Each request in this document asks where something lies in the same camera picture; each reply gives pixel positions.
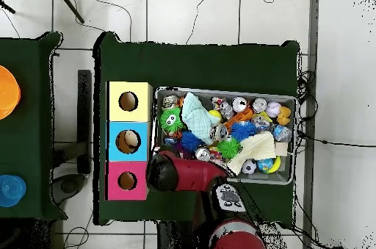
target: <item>light blue cloth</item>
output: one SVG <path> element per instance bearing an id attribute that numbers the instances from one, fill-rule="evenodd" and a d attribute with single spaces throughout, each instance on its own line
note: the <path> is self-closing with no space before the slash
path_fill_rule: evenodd
<path id="1" fill-rule="evenodd" d="M 201 139 L 207 145 L 214 142 L 210 138 L 210 130 L 212 125 L 220 122 L 220 118 L 210 115 L 198 100 L 198 97 L 192 93 L 187 93 L 184 98 L 181 119 L 198 139 Z"/>

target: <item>yellow box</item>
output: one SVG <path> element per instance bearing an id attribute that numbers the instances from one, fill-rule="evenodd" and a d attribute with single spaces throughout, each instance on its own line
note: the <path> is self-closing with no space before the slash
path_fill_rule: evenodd
<path id="1" fill-rule="evenodd" d="M 153 88 L 146 82 L 109 82 L 109 120 L 148 122 Z"/>

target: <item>pink box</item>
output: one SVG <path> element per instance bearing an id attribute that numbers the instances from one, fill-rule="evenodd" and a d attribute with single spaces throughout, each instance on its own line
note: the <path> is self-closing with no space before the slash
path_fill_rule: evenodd
<path id="1" fill-rule="evenodd" d="M 147 162 L 109 162 L 107 189 L 109 201 L 145 201 L 148 194 L 146 186 Z M 137 180 L 135 187 L 124 190 L 119 186 L 122 173 L 130 172 Z"/>

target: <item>blue cup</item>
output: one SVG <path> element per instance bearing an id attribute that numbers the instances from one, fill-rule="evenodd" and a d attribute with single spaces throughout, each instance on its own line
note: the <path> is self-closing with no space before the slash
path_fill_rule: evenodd
<path id="1" fill-rule="evenodd" d="M 0 176 L 0 206 L 12 207 L 26 193 L 26 183 L 19 176 Z"/>

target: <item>blue box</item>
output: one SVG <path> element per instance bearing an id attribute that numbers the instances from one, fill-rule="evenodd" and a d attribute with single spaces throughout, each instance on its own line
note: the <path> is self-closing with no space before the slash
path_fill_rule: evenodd
<path id="1" fill-rule="evenodd" d="M 116 138 L 122 131 L 132 130 L 139 137 L 140 144 L 133 153 L 126 154 L 116 146 Z M 109 161 L 110 162 L 145 162 L 148 160 L 149 149 L 148 123 L 109 122 Z"/>

